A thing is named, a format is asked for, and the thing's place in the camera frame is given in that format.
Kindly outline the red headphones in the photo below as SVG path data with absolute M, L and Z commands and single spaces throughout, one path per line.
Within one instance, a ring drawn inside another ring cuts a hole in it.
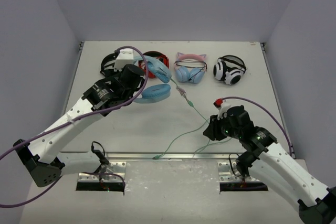
M 172 76 L 168 57 L 158 51 L 148 51 L 143 55 L 148 64 L 149 78 L 158 78 L 162 82 L 168 83 Z

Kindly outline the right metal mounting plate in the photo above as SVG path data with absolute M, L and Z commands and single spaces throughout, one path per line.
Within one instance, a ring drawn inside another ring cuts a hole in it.
M 217 168 L 220 183 L 241 183 L 243 181 L 235 162 L 230 164 L 228 160 L 218 161 Z

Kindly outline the black white striped headphones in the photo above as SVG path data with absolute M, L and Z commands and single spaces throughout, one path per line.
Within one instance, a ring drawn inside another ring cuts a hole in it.
M 219 57 L 213 66 L 213 76 L 216 80 L 228 86 L 237 84 L 245 74 L 247 67 L 238 56 L 225 55 Z

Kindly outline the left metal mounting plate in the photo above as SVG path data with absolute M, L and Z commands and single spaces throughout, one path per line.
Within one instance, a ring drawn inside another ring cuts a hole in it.
M 97 173 L 87 174 L 79 173 L 77 182 L 81 183 L 121 183 L 125 179 L 127 162 L 126 161 L 112 161 L 110 166 L 106 168 L 104 172 L 100 172 L 101 175 Z

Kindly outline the metal mounting plate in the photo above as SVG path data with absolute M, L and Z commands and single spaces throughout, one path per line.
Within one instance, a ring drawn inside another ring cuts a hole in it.
M 217 168 L 220 183 L 241 183 L 243 181 L 235 162 L 230 164 L 228 160 L 218 161 Z
M 121 183 L 125 179 L 127 162 L 126 161 L 112 161 L 110 166 L 106 168 L 104 172 L 100 172 L 101 175 L 97 173 L 87 174 L 79 173 L 77 182 L 81 183 Z

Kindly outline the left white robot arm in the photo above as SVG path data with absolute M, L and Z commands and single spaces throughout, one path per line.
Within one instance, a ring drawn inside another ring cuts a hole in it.
M 63 175 L 105 173 L 110 166 L 104 153 L 92 147 L 85 153 L 63 153 L 62 149 L 90 125 L 103 119 L 111 108 L 130 100 L 144 83 L 145 72 L 127 64 L 114 76 L 98 80 L 61 118 L 25 144 L 15 142 L 16 153 L 38 187 L 45 187 Z

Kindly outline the pink cat ear headphones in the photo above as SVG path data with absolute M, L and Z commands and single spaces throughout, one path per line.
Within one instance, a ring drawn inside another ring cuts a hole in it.
M 207 54 L 176 54 L 174 63 L 175 75 L 178 82 L 198 84 L 207 71 Z

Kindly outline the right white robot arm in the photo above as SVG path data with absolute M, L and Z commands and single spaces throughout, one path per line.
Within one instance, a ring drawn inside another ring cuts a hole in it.
M 298 212 L 303 223 L 331 223 L 335 219 L 335 188 L 305 170 L 267 129 L 255 126 L 241 106 L 223 106 L 211 115 L 203 135 L 212 141 L 239 140 L 245 152 L 236 158 L 243 178 L 254 177 Z

